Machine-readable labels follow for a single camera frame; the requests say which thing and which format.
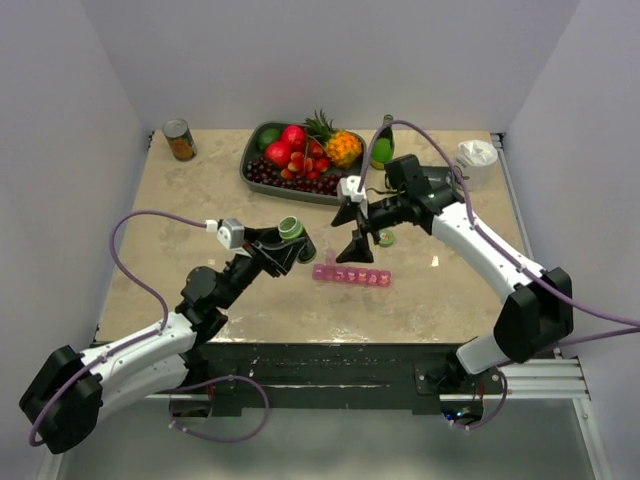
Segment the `green bottle cap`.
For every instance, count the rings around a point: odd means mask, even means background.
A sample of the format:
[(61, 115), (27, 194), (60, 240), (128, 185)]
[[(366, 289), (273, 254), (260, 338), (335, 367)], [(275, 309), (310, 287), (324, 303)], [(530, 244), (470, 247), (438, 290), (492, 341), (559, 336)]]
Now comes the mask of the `green bottle cap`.
[(391, 230), (385, 229), (379, 232), (378, 245), (380, 247), (388, 248), (392, 246), (394, 243), (395, 243), (395, 235)]

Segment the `green pill bottle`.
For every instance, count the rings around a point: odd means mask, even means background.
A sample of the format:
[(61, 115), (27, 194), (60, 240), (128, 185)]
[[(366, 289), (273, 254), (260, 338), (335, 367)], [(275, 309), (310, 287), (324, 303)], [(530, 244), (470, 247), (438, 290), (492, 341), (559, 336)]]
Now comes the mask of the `green pill bottle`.
[(277, 230), (284, 242), (290, 242), (306, 235), (303, 223), (296, 216), (284, 217), (279, 222)]

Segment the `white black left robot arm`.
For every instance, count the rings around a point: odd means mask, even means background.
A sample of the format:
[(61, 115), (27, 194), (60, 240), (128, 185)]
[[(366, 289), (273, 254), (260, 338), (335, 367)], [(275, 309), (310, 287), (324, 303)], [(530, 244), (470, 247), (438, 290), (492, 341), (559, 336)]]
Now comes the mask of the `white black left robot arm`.
[(151, 326), (81, 352), (69, 345), (54, 350), (19, 401), (31, 423), (31, 446), (64, 453), (109, 414), (150, 394), (200, 390), (207, 368), (186, 355), (222, 329), (226, 310), (261, 273), (285, 276), (295, 263), (308, 263), (315, 256), (303, 229), (254, 229), (233, 219), (208, 220), (201, 226), (232, 252), (232, 259), (220, 271), (207, 266), (191, 270), (181, 302), (165, 308)]

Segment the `pink weekly pill organizer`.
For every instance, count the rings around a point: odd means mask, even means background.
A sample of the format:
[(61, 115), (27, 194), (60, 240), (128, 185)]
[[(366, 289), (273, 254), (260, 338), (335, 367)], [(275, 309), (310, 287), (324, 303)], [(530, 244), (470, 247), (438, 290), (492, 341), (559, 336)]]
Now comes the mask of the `pink weekly pill organizer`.
[(390, 287), (393, 280), (390, 270), (338, 264), (330, 256), (326, 256), (323, 262), (312, 265), (311, 278), (319, 282), (378, 288)]

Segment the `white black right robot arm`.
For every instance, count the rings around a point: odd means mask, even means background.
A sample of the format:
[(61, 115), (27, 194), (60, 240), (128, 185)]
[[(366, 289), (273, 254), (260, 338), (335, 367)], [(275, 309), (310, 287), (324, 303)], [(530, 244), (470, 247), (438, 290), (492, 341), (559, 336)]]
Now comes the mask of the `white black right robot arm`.
[(416, 156), (389, 162), (385, 174), (392, 193), (375, 202), (360, 177), (339, 181), (341, 205), (332, 224), (355, 222), (356, 228), (337, 262), (373, 262), (370, 245), (380, 241), (382, 230), (410, 223), (451, 247), (502, 302), (491, 333), (463, 344), (431, 372), (437, 388), (469, 392), (481, 373), (524, 363), (572, 333), (572, 282), (563, 269), (547, 270), (519, 253), (473, 212), (454, 182), (431, 183)]

